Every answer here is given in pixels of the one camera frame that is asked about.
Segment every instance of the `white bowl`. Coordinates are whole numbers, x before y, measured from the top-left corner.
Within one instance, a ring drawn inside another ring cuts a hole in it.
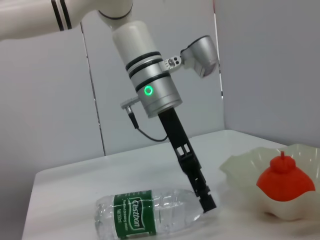
[[[313,181],[315,191],[309,191],[291,201],[275,201],[256,184],[259,176],[270,166],[270,160],[284,151],[295,159],[296,166]],[[231,156],[220,169],[227,183],[239,189],[255,211],[271,213],[280,219],[320,220],[320,148],[295,144],[279,149],[258,147],[239,156]]]

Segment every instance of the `white wall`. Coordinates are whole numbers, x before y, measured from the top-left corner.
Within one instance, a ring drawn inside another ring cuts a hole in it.
[[[225,123],[320,147],[320,1],[216,0]]]
[[[101,156],[81,29],[0,42],[0,239],[21,239],[37,172]]]
[[[203,35],[209,34],[216,41],[212,0],[134,0],[132,18],[148,25],[164,58],[179,55]],[[110,29],[96,12],[82,23],[107,155],[156,144],[135,130],[120,108],[120,103],[136,96],[136,92],[113,46]],[[199,79],[193,70],[181,69],[172,78],[183,100],[176,111],[187,135],[223,130],[219,71]],[[142,130],[154,138],[165,137],[157,117],[148,119],[140,103],[133,110]]]

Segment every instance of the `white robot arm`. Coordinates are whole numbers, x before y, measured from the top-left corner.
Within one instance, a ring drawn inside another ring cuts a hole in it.
[[[217,50],[211,37],[206,35],[183,49],[180,55],[164,60],[146,24],[130,21],[132,6],[132,0],[0,0],[0,41],[69,30],[88,12],[99,11],[100,18],[112,30],[113,42],[137,93],[137,97],[121,107],[126,109],[138,130],[131,105],[141,102],[149,118],[160,118],[204,212],[210,211],[216,204],[176,114],[175,107],[182,100],[171,73],[184,65],[203,78],[219,65]]]

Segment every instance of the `clear plastic bottle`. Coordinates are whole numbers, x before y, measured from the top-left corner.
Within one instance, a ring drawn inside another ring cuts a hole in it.
[[[99,240],[115,240],[176,232],[201,215],[203,209],[192,191],[156,189],[105,196],[96,202],[94,219]]]

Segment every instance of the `white table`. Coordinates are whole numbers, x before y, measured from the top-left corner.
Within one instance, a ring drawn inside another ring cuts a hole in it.
[[[320,223],[281,222],[271,216],[250,214],[225,204],[235,201],[236,196],[228,195],[225,175],[219,171],[219,166],[231,155],[256,147],[279,148],[283,145],[232,130],[193,137],[190,142],[209,187],[221,194],[222,210],[218,219],[207,219],[204,226],[194,226],[189,231],[171,236],[172,239],[320,238]],[[94,205],[97,199],[162,187],[191,190],[170,143],[39,172],[35,177],[22,239],[96,240]]]

